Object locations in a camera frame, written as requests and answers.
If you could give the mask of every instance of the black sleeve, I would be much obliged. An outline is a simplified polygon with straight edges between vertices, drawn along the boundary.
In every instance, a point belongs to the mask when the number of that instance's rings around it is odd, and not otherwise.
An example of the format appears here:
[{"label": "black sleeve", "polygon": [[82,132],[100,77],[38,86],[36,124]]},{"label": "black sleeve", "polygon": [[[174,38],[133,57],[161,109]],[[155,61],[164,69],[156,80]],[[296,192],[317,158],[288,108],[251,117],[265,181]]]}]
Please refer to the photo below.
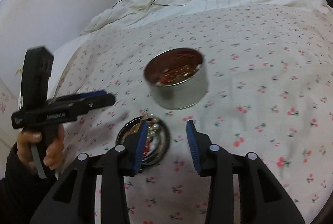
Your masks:
[{"label": "black sleeve", "polygon": [[40,179],[18,159],[16,144],[7,158],[5,178],[0,181],[0,223],[28,224],[52,185],[54,176]]}]

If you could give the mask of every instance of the black handle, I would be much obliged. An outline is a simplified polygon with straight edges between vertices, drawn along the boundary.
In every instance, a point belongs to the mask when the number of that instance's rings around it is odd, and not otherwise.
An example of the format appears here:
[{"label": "black handle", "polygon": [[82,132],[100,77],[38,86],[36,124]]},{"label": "black handle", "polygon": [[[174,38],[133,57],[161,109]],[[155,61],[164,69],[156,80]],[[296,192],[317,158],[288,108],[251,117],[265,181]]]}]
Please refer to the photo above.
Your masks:
[{"label": "black handle", "polygon": [[42,140],[40,143],[31,144],[30,150],[34,159],[38,176],[41,179],[53,176],[54,170],[50,170],[44,165],[44,157],[46,156],[47,147],[52,144],[55,138],[57,138],[59,125],[46,125],[41,129]]}]

